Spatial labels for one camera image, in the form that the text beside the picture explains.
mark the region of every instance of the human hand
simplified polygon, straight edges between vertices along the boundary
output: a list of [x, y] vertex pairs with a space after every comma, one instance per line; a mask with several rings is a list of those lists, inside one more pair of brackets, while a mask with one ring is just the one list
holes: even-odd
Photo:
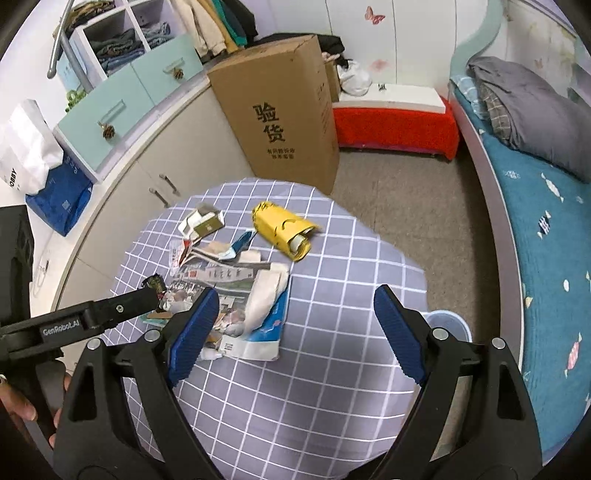
[[[72, 377], [66, 373], [64, 376], [64, 390], [67, 390], [70, 386]], [[25, 427], [23, 420], [35, 421], [37, 419], [37, 411], [31, 402], [29, 402], [23, 394], [18, 390], [12, 388], [5, 380], [0, 383], [0, 401], [3, 403], [4, 408], [12, 418], [12, 421], [16, 425], [17, 429], [25, 436], [30, 439], [27, 428]], [[56, 412], [53, 418], [53, 424], [56, 426], [60, 421], [61, 408]], [[56, 442], [56, 435], [53, 434], [49, 438], [49, 444], [53, 448]]]

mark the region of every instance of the white paper bag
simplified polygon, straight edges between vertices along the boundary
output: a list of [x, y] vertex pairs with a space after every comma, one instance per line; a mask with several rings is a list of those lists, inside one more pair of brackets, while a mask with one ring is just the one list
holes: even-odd
[[0, 177], [16, 190], [39, 193], [63, 154], [34, 100], [21, 102], [0, 125]]

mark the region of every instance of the blue gripper pad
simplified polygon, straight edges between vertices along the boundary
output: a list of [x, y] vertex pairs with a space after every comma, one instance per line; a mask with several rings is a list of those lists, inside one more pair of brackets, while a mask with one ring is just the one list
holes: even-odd
[[378, 287], [375, 291], [374, 312], [402, 372], [417, 384], [421, 384], [426, 376], [421, 344], [413, 335], [384, 286]]
[[168, 381], [173, 387], [191, 373], [218, 313], [219, 296], [211, 289], [170, 348]]

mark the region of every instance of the blue bag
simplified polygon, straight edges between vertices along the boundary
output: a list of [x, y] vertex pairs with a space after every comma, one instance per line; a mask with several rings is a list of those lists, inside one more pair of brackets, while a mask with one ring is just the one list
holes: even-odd
[[52, 168], [45, 188], [37, 195], [27, 195], [27, 205], [60, 235], [72, 230], [92, 193], [92, 182], [64, 153], [60, 166]]

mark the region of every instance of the gray and white grid tablecloth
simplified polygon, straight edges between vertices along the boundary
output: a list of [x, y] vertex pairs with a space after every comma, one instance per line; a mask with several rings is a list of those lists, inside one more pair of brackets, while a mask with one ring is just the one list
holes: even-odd
[[[323, 228], [310, 253], [291, 266], [291, 293], [280, 358], [224, 357], [198, 362], [176, 388], [179, 403], [226, 480], [321, 480], [387, 451], [404, 422], [414, 383], [398, 366], [372, 310], [387, 283], [407, 308], [427, 311], [420, 267], [312, 187], [245, 179], [209, 189], [152, 220], [126, 252], [113, 294], [168, 274], [168, 242], [200, 202], [224, 210], [215, 239], [230, 242], [252, 228], [252, 208], [271, 200]], [[291, 263], [257, 235], [263, 259]], [[105, 333], [108, 345], [137, 340], [134, 319]], [[143, 446], [160, 458], [137, 385], [126, 379]]]

